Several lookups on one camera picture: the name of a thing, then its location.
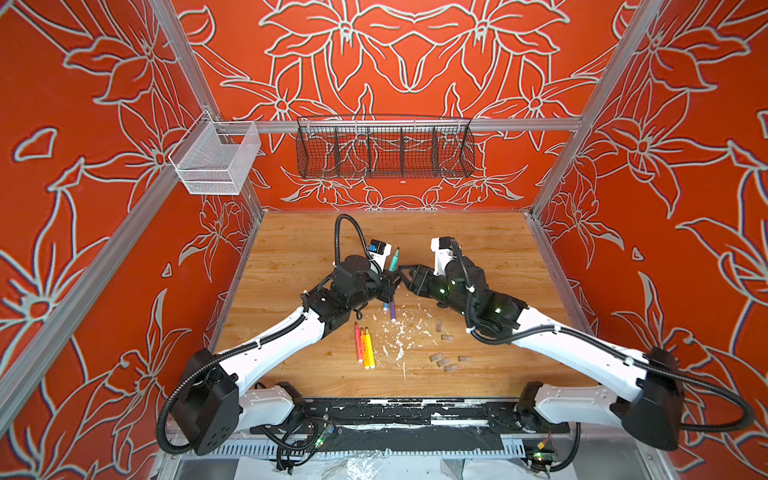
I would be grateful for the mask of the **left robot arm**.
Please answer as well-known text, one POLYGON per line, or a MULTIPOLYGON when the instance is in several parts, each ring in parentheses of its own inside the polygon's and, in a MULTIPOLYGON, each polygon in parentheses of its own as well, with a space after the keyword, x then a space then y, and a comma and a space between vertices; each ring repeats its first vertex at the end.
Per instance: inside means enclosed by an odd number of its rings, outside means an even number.
POLYGON ((402 278, 396 260, 351 255, 311 290, 282 321, 220 353, 196 352, 161 407, 155 426, 160 449, 171 455, 206 455, 243 429, 279 425, 298 395, 283 385, 255 391, 271 370, 345 325, 371 301, 389 302, 402 278))

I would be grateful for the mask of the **green pen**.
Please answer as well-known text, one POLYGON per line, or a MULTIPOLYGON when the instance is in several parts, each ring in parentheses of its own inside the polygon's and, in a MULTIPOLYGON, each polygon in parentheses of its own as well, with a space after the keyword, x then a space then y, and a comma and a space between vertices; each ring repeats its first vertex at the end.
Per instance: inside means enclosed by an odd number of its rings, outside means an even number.
POLYGON ((390 266, 389 266, 390 272, 395 272, 397 270, 398 262, 399 262, 399 252, 400 252, 400 249, 397 248, 392 256, 390 266))

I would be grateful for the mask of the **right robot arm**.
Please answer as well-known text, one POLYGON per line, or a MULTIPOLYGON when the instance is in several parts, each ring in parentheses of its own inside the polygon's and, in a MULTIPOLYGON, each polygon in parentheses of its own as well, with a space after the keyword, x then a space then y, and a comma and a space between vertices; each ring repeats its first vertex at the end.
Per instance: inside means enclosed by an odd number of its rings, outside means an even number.
POLYGON ((484 271, 468 258, 448 260, 434 269, 401 265, 397 274, 408 290, 463 316, 469 335, 489 346, 513 345, 547 356, 608 390, 592 400, 570 400, 553 387, 535 388, 537 419, 615 425, 654 448, 673 451, 682 432, 730 433, 754 420, 741 396, 683 374, 674 356, 660 348, 648 353, 621 347, 573 329, 510 295, 491 290, 484 271), (715 424, 683 421, 686 387, 706 390, 735 405, 737 419, 715 424))

